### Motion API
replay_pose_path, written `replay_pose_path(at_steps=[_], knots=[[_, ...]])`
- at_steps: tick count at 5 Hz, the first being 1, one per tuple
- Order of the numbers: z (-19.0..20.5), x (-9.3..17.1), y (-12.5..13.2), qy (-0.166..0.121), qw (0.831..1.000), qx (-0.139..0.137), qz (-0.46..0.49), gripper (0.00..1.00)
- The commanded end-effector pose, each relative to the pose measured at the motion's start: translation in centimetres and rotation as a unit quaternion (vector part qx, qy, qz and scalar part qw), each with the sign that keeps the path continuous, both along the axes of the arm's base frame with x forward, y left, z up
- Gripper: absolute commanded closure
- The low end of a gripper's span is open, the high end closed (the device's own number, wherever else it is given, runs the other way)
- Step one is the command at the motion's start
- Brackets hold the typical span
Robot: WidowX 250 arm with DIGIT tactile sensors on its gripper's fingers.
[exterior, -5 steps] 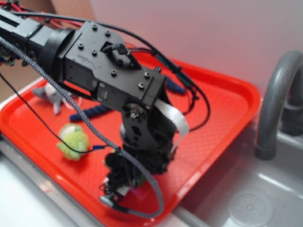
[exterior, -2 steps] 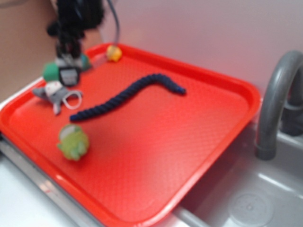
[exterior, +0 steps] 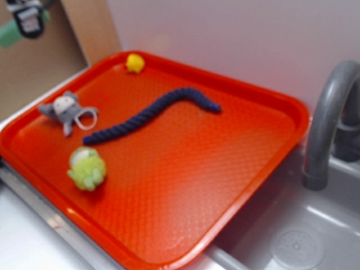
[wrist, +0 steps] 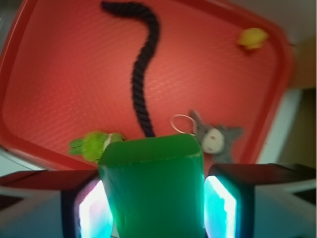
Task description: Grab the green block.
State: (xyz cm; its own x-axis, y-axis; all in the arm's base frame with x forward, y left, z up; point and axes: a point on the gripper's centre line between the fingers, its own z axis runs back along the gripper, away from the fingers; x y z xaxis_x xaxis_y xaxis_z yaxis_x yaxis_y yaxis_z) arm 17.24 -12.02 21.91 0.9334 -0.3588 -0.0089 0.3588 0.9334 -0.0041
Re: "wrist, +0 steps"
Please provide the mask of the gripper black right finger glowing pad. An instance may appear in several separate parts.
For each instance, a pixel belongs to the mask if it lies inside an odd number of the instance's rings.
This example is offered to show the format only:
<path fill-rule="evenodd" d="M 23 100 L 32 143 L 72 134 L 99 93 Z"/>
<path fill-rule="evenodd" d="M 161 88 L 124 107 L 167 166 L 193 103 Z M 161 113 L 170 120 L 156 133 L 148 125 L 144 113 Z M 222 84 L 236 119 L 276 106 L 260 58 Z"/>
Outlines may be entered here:
<path fill-rule="evenodd" d="M 300 164 L 214 164 L 205 180 L 209 238 L 314 238 L 317 172 Z"/>

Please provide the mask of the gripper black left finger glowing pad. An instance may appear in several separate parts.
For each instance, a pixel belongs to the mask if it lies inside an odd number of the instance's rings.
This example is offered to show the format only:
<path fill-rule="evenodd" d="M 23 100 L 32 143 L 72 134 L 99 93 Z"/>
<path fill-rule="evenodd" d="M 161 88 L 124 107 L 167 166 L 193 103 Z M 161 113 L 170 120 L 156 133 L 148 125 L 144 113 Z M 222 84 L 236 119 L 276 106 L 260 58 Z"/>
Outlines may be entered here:
<path fill-rule="evenodd" d="M 2 238 L 109 238 L 112 227 L 96 170 L 18 171 L 0 178 Z"/>

